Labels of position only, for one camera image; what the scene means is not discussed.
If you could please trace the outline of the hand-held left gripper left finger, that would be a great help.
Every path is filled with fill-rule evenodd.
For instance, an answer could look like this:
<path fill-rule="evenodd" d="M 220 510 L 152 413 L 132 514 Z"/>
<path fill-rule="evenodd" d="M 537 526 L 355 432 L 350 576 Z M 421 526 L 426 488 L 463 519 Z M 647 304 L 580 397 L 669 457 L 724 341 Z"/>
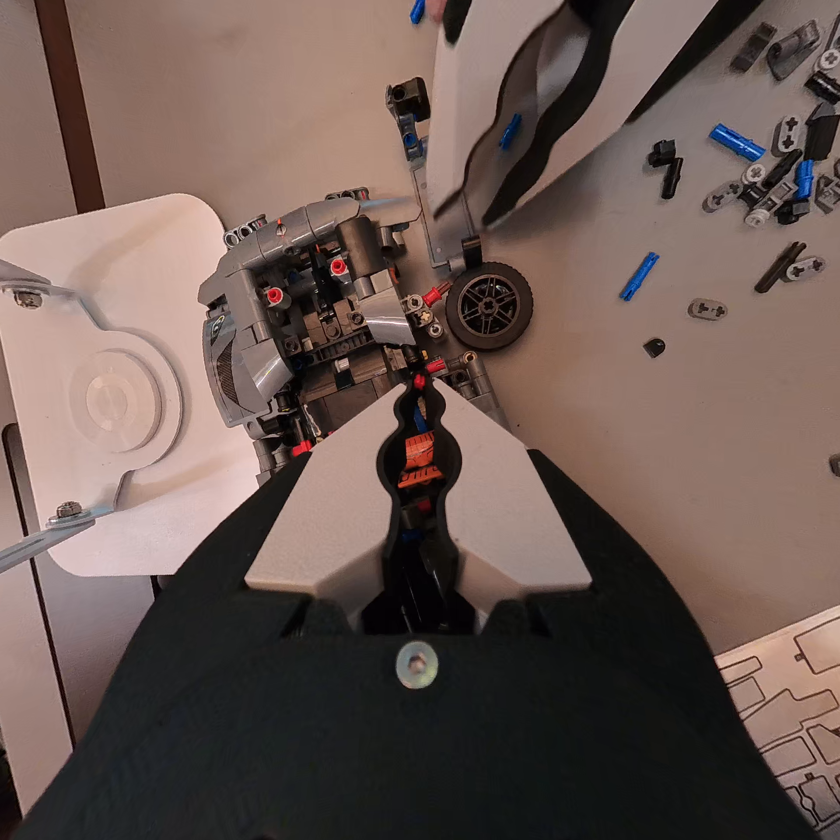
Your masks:
<path fill-rule="evenodd" d="M 311 451 L 245 576 L 251 590 L 338 604 L 352 627 L 383 590 L 382 553 L 392 497 L 377 457 L 398 428 L 400 385 Z"/>

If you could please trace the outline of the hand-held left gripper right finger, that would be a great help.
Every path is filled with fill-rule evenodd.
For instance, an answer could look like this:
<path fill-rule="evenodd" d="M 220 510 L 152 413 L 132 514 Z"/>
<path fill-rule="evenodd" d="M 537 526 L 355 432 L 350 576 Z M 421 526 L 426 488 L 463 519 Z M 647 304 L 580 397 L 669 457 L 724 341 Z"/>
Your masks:
<path fill-rule="evenodd" d="M 434 388 L 460 456 L 444 500 L 458 552 L 455 588 L 479 624 L 499 602 L 587 591 L 592 576 L 526 446 L 448 385 Z"/>

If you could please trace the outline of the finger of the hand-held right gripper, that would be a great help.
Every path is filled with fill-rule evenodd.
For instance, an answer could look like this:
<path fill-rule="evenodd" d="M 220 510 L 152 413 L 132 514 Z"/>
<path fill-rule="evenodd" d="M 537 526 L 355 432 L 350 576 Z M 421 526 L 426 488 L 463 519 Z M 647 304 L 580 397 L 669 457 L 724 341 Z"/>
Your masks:
<path fill-rule="evenodd" d="M 457 41 L 442 20 L 434 61 L 427 188 L 440 215 L 462 196 L 482 215 L 529 145 L 540 113 L 572 78 L 585 48 L 585 23 L 571 2 L 477 1 Z M 514 112 L 521 131 L 499 149 Z"/>
<path fill-rule="evenodd" d="M 524 152 L 483 214 L 493 225 L 622 128 L 709 14 L 714 2 L 609 2 L 593 17 L 583 56 L 539 115 Z"/>

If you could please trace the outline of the dark grey lego fender assembly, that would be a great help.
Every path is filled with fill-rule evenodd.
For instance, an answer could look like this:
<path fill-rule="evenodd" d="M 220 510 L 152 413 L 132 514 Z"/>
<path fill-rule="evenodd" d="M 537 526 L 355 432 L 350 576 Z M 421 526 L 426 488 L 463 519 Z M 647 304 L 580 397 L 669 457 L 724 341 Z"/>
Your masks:
<path fill-rule="evenodd" d="M 421 221 L 427 241 L 430 264 L 447 268 L 454 276 L 482 264 L 480 236 L 464 198 L 440 215 L 432 212 L 427 188 L 428 137 L 421 136 L 418 124 L 428 121 L 431 103 L 421 77 L 398 82 L 385 90 L 385 106 L 399 130 L 402 149 L 409 165 L 416 198 L 421 206 Z"/>

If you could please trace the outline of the grey lego car model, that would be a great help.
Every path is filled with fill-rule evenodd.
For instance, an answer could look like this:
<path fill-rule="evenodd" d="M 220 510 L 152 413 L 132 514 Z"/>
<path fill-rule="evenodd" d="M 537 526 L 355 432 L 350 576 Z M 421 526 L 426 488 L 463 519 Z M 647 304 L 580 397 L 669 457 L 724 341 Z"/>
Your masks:
<path fill-rule="evenodd" d="M 362 187 L 272 222 L 258 216 L 224 233 L 227 252 L 197 295 L 208 384 L 225 425 L 248 434 L 260 486 L 407 385 L 402 432 L 383 455 L 395 546 L 374 562 L 384 592 L 361 605 L 375 634 L 467 634 L 477 618 L 444 547 L 438 506 L 455 468 L 428 400 L 433 382 L 447 384 L 504 424 L 478 352 L 517 342 L 534 306 L 525 277 L 483 260 L 477 236 L 461 242 L 454 284 L 402 294 L 401 235 L 421 214 L 412 198 L 372 201 Z"/>

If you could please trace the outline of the grey lego clip piece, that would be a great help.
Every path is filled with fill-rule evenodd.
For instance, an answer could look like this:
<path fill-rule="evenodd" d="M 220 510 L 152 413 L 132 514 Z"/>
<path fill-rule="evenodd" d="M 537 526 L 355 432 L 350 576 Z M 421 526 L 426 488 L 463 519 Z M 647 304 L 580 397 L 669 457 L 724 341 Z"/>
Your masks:
<path fill-rule="evenodd" d="M 759 60 L 763 52 L 770 46 L 770 42 L 777 33 L 777 28 L 762 22 L 740 47 L 731 59 L 729 69 L 738 73 L 749 71 Z"/>

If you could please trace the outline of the cluster of small lego connectors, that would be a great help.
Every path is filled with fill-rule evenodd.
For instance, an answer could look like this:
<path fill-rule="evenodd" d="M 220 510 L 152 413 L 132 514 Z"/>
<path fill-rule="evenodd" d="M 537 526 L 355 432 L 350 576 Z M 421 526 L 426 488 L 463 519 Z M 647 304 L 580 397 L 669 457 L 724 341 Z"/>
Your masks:
<path fill-rule="evenodd" d="M 838 111 L 827 102 L 819 104 L 810 116 L 792 113 L 776 125 L 770 149 L 756 162 L 747 162 L 740 177 L 709 192 L 701 209 L 714 214 L 729 205 L 742 203 L 744 223 L 760 228 L 775 218 L 781 225 L 792 225 L 817 207 L 824 214 L 838 207 L 838 160 L 830 170 L 824 168 L 838 141 Z M 813 193 L 796 202 L 795 170 L 801 160 L 814 160 Z"/>

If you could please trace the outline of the lego sticker sheet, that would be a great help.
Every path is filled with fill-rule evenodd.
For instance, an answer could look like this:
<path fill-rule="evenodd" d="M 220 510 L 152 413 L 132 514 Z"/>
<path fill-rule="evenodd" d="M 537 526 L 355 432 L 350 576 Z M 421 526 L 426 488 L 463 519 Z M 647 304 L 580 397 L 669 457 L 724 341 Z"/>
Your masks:
<path fill-rule="evenodd" d="M 820 838 L 839 838 L 839 607 L 716 657 L 756 748 Z"/>

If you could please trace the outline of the grey lego bracket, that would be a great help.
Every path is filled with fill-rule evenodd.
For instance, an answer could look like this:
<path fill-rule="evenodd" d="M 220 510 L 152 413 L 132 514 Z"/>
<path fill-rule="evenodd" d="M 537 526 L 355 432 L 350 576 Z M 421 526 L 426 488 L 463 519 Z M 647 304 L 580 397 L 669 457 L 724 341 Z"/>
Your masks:
<path fill-rule="evenodd" d="M 776 81 L 788 78 L 806 59 L 811 57 L 822 42 L 822 31 L 816 20 L 811 19 L 787 36 L 772 43 L 766 55 L 771 76 Z"/>

